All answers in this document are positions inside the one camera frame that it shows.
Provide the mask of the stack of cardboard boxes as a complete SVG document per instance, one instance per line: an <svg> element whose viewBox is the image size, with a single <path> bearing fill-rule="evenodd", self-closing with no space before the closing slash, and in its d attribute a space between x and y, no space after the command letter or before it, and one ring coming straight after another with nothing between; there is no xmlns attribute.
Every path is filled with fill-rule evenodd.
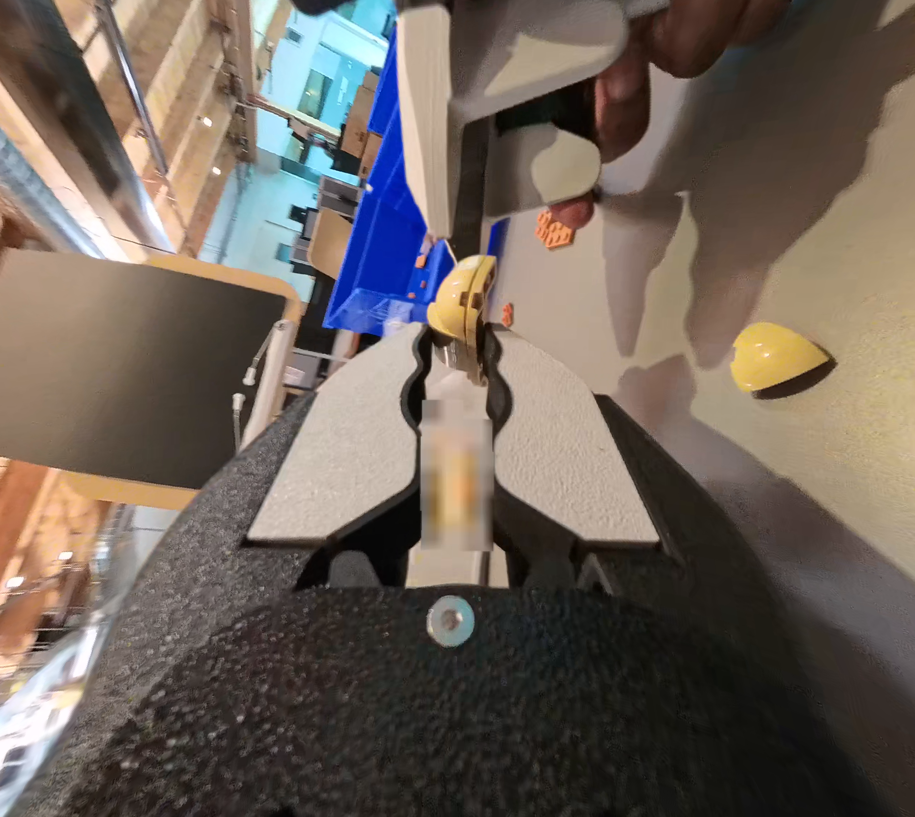
<svg viewBox="0 0 915 817"><path fill-rule="evenodd" d="M374 71L365 73L340 127L334 159L335 171L353 175L360 183L368 180L383 142L382 135L369 128L379 79L380 75Z"/></svg>

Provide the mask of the tan dome brick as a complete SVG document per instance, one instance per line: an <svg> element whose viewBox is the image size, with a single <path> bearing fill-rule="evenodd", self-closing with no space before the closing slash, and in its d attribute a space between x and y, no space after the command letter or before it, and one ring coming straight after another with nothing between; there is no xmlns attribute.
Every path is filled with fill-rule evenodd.
<svg viewBox="0 0 915 817"><path fill-rule="evenodd" d="M742 393L758 399L789 397L829 376L835 359L798 332L756 322L732 344L730 374Z"/></svg>

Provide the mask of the grey desk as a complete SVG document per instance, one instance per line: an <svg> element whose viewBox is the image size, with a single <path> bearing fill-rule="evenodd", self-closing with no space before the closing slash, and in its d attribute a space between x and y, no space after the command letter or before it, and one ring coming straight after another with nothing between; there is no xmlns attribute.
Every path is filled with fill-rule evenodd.
<svg viewBox="0 0 915 817"><path fill-rule="evenodd" d="M511 302L727 513L819 709L913 815L913 0L795 0L702 77L651 79L648 134L574 244L512 220L495 317ZM836 366L740 392L756 322Z"/></svg>

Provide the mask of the black board with wooden rim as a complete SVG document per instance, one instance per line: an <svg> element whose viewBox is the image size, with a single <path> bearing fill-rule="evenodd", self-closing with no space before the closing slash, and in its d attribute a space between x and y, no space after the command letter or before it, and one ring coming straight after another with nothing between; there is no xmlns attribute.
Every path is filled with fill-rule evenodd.
<svg viewBox="0 0 915 817"><path fill-rule="evenodd" d="M237 454L232 397L246 424L255 354L302 314L286 281L185 256L6 252L2 456L87 499L181 511Z"/></svg>

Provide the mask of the white metal bracket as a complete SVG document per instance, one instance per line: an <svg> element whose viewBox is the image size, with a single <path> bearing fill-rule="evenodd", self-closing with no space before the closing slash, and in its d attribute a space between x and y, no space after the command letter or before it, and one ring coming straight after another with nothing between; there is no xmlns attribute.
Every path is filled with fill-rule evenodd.
<svg viewBox="0 0 915 817"><path fill-rule="evenodd" d="M242 422L246 394L232 397L234 448L240 453L274 421L282 409L285 370L295 341L296 325L279 320L271 328L243 377L243 386L254 390L254 403L246 424Z"/></svg>

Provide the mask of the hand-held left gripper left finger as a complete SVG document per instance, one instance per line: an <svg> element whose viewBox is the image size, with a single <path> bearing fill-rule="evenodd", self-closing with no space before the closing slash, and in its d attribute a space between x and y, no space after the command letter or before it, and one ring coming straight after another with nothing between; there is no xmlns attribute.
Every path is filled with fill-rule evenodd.
<svg viewBox="0 0 915 817"><path fill-rule="evenodd" d="M344 553L382 585L404 585L420 540L419 422L431 332L405 325L316 390L246 535L257 547L310 552L301 585L326 584Z"/></svg>

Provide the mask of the tan curved brick assembly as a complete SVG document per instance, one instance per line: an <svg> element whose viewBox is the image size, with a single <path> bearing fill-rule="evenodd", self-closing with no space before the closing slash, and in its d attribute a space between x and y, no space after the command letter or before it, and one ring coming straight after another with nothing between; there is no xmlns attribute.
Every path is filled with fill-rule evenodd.
<svg viewBox="0 0 915 817"><path fill-rule="evenodd" d="M478 387L488 383L484 348L489 294L497 267L498 259L491 254L471 255L458 261L427 309L427 325L440 358Z"/></svg>

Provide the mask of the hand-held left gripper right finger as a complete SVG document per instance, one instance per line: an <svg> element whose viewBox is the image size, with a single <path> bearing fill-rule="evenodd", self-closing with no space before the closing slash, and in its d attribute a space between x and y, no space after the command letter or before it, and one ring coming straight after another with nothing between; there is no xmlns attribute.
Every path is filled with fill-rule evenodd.
<svg viewBox="0 0 915 817"><path fill-rule="evenodd" d="M593 554L644 553L660 535L597 397L552 355L500 325L486 329L493 424L497 585L539 564L576 581Z"/></svg>

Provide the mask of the dark shiny metal column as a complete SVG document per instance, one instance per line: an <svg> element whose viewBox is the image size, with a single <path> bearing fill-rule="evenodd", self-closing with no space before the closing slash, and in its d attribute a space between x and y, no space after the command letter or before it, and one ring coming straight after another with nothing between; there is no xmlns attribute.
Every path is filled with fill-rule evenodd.
<svg viewBox="0 0 915 817"><path fill-rule="evenodd" d="M54 0L2 2L2 131L104 257L173 243Z"/></svg>

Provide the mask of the reddish brown six-stud plate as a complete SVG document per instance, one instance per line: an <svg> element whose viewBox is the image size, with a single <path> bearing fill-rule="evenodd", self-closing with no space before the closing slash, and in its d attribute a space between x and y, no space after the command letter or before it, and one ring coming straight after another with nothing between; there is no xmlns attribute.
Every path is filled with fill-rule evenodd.
<svg viewBox="0 0 915 817"><path fill-rule="evenodd" d="M545 249L554 251L573 244L576 231L556 220L550 210L544 209L536 217L535 236Z"/></svg>

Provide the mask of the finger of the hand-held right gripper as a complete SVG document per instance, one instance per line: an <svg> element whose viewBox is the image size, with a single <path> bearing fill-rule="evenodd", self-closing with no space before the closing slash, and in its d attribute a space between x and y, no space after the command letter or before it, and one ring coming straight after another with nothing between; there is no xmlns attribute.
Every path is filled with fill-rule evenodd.
<svg viewBox="0 0 915 817"><path fill-rule="evenodd" d="M409 192L432 239L466 258L481 251L489 124L452 113L451 23L446 4L406 7L396 72Z"/></svg>

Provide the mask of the light wooden chair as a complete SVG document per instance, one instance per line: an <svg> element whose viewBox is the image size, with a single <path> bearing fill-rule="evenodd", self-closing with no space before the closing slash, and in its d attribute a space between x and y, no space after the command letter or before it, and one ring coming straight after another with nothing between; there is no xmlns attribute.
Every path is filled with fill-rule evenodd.
<svg viewBox="0 0 915 817"><path fill-rule="evenodd" d="M349 247L351 233L350 217L330 208L320 209L306 250L307 262L316 272L336 281Z"/></svg>

